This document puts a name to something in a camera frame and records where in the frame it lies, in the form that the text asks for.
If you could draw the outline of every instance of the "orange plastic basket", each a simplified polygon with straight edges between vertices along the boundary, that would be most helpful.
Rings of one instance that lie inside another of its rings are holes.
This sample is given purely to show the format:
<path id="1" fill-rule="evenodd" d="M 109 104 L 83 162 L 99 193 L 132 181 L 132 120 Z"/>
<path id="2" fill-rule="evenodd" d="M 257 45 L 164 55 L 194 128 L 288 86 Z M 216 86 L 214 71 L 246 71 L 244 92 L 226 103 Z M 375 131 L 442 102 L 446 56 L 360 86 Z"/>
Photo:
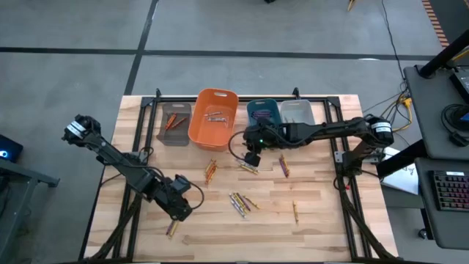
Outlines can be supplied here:
<path id="1" fill-rule="evenodd" d="M 228 149 L 233 134 L 238 97 L 234 92 L 207 88 L 197 98 L 189 125 L 189 138 L 200 148 L 213 151 Z M 205 114 L 222 112 L 209 117 L 225 118 L 226 122 L 212 122 Z"/>

